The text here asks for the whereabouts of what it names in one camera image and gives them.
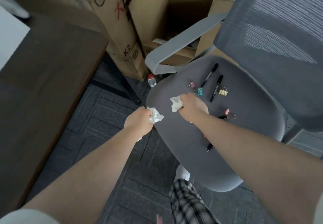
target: gray armrest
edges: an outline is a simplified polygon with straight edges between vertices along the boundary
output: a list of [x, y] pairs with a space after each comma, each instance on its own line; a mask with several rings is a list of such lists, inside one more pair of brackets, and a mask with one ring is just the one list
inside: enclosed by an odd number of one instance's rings
[[154, 75], [176, 73], [180, 66], [160, 65], [160, 63], [208, 32], [214, 26], [218, 25], [224, 20], [227, 14], [228, 13], [212, 15], [197, 22], [187, 30], [150, 52], [146, 56], [145, 64]]

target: forearm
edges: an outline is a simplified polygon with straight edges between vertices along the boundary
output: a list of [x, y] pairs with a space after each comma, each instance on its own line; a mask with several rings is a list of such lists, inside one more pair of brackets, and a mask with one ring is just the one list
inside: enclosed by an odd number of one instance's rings
[[95, 223], [140, 136], [123, 129], [88, 154], [23, 208], [62, 223]]
[[323, 191], [320, 160], [205, 113], [194, 124], [277, 219], [311, 223]]

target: plaid pants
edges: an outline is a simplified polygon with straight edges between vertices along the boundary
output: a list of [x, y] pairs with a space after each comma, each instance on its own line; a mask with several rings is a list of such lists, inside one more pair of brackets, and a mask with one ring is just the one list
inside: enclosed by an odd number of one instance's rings
[[176, 224], [220, 224], [204, 205], [192, 184], [185, 179], [174, 181], [170, 198]]

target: floor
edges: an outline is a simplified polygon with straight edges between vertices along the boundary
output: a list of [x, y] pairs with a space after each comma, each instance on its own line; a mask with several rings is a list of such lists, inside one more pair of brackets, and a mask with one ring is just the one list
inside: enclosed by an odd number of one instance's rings
[[[96, 76], [111, 83], [101, 71], [99, 69]], [[149, 92], [147, 83], [132, 79], [129, 81], [145, 100]], [[126, 117], [137, 107], [113, 93], [88, 86], [27, 201], [120, 131]], [[286, 129], [291, 126], [293, 121], [287, 118]], [[323, 154], [323, 133], [303, 132], [293, 141], [292, 146], [320, 157]], [[163, 216], [165, 224], [174, 223], [169, 205], [169, 189], [178, 164], [158, 132], [153, 129], [136, 143], [98, 223], [156, 223], [156, 214]], [[191, 181], [206, 205], [223, 224], [276, 223], [245, 184], [227, 193], [217, 193], [203, 188], [194, 178]]]

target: mesh backrest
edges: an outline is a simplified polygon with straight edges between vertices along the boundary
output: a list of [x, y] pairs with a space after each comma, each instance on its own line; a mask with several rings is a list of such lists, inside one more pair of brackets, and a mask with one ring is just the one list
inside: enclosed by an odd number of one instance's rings
[[323, 131], [322, 43], [323, 0], [236, 0], [214, 40], [313, 132]]

